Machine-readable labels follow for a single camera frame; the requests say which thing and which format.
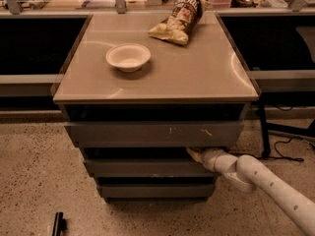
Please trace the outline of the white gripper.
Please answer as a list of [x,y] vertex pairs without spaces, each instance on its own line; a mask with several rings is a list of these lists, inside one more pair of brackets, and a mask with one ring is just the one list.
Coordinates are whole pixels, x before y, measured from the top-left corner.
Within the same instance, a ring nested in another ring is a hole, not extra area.
[[220,174],[235,171],[237,157],[220,148],[209,148],[204,151],[199,147],[188,147],[186,150],[196,162],[202,163],[210,171]]

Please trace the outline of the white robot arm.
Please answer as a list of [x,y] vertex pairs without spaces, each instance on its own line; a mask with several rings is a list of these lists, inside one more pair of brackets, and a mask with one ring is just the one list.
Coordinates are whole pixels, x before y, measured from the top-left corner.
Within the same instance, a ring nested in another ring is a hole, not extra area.
[[251,155],[235,156],[221,148],[187,148],[206,169],[221,174],[244,193],[263,190],[306,236],[315,236],[315,203]]

